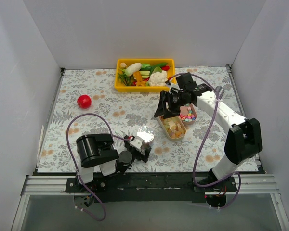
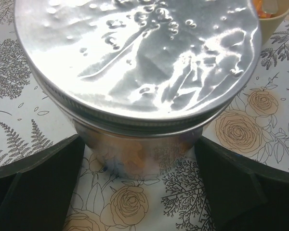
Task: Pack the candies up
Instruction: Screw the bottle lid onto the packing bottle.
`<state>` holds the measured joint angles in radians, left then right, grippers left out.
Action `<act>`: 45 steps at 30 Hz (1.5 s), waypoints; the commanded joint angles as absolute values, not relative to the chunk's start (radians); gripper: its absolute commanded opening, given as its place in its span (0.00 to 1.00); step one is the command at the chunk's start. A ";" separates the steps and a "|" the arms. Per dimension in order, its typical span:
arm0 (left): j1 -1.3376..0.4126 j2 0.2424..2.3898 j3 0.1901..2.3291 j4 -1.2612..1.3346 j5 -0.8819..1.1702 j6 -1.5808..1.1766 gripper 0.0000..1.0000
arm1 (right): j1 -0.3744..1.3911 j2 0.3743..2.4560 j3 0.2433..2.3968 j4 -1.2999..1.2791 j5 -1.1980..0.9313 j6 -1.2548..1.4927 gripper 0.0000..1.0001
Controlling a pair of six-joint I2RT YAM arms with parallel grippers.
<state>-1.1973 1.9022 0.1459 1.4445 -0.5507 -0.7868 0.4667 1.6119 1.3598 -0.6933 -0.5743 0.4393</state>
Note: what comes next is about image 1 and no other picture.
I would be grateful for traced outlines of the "pink tray of colourful candies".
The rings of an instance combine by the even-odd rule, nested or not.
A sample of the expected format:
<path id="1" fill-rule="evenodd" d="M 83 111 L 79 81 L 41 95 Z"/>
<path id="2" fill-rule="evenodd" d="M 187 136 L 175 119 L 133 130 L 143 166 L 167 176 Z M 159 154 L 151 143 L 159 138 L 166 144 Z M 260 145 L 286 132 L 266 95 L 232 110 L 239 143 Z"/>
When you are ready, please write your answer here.
<path id="1" fill-rule="evenodd" d="M 180 107 L 179 119 L 184 125 L 191 125 L 196 121 L 197 113 L 192 104 Z"/>

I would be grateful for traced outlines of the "silver metal jar lid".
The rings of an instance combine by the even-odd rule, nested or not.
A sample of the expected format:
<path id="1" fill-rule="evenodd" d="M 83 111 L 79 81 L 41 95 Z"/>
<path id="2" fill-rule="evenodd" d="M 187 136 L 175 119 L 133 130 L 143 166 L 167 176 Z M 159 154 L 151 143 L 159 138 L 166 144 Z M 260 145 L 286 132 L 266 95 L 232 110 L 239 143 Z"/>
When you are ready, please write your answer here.
<path id="1" fill-rule="evenodd" d="M 137 131 L 137 136 L 143 140 L 149 140 L 155 137 L 154 130 L 149 126 L 142 126 Z"/>

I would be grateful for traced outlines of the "beige tray of orange candies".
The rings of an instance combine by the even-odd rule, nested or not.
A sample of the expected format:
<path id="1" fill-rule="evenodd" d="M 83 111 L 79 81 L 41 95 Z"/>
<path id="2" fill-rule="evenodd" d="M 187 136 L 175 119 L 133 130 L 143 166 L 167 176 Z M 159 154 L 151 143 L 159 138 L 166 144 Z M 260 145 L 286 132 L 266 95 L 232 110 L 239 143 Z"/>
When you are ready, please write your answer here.
<path id="1" fill-rule="evenodd" d="M 163 119 L 159 116 L 157 121 L 170 141 L 180 141 L 185 137 L 186 128 L 179 117 Z"/>

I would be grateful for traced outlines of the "silver metal scoop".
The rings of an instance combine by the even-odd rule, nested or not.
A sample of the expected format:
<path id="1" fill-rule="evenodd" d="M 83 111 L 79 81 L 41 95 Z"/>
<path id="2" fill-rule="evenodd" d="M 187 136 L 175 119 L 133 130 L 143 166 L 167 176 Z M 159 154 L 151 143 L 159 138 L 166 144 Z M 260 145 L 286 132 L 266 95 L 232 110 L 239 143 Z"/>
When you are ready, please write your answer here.
<path id="1" fill-rule="evenodd" d="M 218 93 L 218 99 L 221 100 L 224 95 L 224 87 L 223 86 L 217 86 L 215 88 L 216 92 Z"/>

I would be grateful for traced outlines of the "clear glass jar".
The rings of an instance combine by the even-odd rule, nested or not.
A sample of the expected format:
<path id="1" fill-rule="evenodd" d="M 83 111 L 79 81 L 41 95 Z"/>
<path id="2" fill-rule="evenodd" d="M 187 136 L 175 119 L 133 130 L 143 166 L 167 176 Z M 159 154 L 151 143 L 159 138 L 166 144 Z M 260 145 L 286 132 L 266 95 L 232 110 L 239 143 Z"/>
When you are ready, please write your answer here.
<path id="1" fill-rule="evenodd" d="M 144 140 L 141 147 L 142 147 L 143 149 L 146 149 L 146 148 L 148 148 L 149 146 L 151 147 L 151 146 L 153 145 L 153 143 L 154 143 L 154 138 L 149 139 L 149 140 Z"/>

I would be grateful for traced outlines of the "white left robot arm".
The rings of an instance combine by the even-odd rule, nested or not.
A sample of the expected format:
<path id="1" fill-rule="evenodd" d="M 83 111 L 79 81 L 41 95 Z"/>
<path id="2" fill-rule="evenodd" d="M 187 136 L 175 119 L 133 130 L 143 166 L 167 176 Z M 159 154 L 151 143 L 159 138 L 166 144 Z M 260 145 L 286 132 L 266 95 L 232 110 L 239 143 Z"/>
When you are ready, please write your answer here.
<path id="1" fill-rule="evenodd" d="M 124 136 L 125 150 L 114 148 L 111 134 L 83 135 L 76 141 L 79 163 L 76 170 L 76 186 L 81 192 L 89 192 L 93 186 L 94 169 L 98 167 L 103 178 L 123 174 L 135 161 L 147 163 L 152 150 L 139 136 Z"/>

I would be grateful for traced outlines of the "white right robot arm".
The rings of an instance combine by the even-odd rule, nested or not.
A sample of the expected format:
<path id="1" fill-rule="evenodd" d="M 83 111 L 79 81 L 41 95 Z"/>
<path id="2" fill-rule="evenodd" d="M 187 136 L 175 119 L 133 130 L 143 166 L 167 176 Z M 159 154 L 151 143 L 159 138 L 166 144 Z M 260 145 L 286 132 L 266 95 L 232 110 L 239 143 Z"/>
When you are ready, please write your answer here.
<path id="1" fill-rule="evenodd" d="M 176 83 L 167 80 L 169 90 L 160 92 L 154 117 L 176 117 L 182 106 L 192 104 L 211 117 L 210 127 L 216 122 L 223 128 L 227 135 L 224 157 L 205 179 L 200 182 L 193 180 L 200 188 L 210 187 L 219 191 L 225 187 L 226 179 L 237 173 L 240 165 L 262 151 L 261 127 L 257 119 L 247 119 L 222 102 L 218 90 L 208 81 L 198 85 L 194 77 L 195 74 L 187 72 L 174 75 Z"/>

